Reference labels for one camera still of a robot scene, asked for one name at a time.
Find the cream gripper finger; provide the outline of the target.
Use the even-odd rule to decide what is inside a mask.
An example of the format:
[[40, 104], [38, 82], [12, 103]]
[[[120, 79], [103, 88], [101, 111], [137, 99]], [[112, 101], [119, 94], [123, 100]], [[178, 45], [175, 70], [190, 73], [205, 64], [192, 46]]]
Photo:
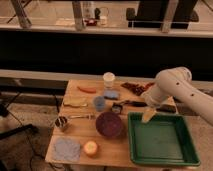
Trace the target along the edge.
[[152, 119], [152, 117], [153, 117], [155, 114], [156, 114], [156, 109], [155, 109], [155, 108], [150, 108], [150, 107], [148, 107], [148, 108], [145, 109], [145, 111], [144, 111], [144, 113], [143, 113], [143, 115], [142, 115], [141, 121], [142, 121], [143, 123], [147, 123], [147, 122], [149, 122], [149, 121]]

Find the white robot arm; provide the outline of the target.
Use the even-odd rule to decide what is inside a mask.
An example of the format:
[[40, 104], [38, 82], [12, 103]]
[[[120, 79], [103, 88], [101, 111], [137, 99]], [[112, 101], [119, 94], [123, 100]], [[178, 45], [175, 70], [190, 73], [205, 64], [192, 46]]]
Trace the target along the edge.
[[186, 67], [162, 70], [141, 98], [149, 107], [158, 108], [170, 96], [175, 97], [213, 126], [213, 97], [193, 87], [191, 80], [191, 71]]

